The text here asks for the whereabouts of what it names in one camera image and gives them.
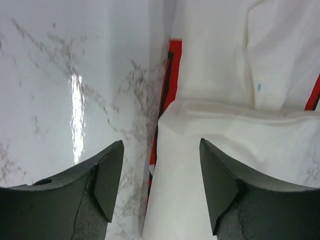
red stripe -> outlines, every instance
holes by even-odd
[[[179,78],[179,66],[182,55],[182,40],[171,40],[169,46],[169,52],[174,53],[171,75],[170,75],[170,87],[168,96],[165,99],[164,111],[168,108],[169,104],[176,99],[178,89]]]
[[[320,74],[318,76],[318,79],[315,82],[315,85],[313,87],[312,93],[309,97],[308,102],[305,105],[304,110],[315,110],[320,95]]]
[[[176,98],[177,89],[178,89],[179,66],[180,66],[180,59],[182,55],[182,40],[171,40],[169,45],[169,52],[174,53],[174,56],[173,56],[170,79],[169,79],[169,92],[167,97],[163,99],[165,80],[168,74],[170,59],[168,59],[168,61],[166,62],[164,81],[162,85],[161,100],[160,100],[160,106],[164,104],[163,111],[165,111],[168,108],[169,104]],[[156,139],[154,138],[153,144],[152,144],[150,162],[149,162],[150,165],[154,165],[156,163],[156,147],[157,147]]]

white cloth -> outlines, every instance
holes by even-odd
[[[320,1],[178,0],[177,98],[303,110],[320,72]]]
[[[320,187],[320,115],[303,112],[320,72],[319,13],[318,0],[177,0],[178,89],[158,122],[143,240],[215,239],[201,138],[270,176]]]
[[[320,188],[319,113],[270,115],[176,100],[158,122],[144,240],[214,239],[200,166],[201,138],[267,175]]]

small hole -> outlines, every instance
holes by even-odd
[[[45,185],[45,184],[50,184],[52,183],[52,180],[51,179],[42,179],[40,181],[37,181],[35,184],[33,184],[34,186],[38,186],[38,185]]]

folded cloth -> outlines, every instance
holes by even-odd
[[[320,188],[320,113],[282,115],[201,100],[175,100],[158,122],[146,240],[212,240],[199,144],[274,178]]]

marble surface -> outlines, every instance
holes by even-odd
[[[174,0],[0,3],[0,186],[32,184],[122,139],[107,239],[141,239]]]

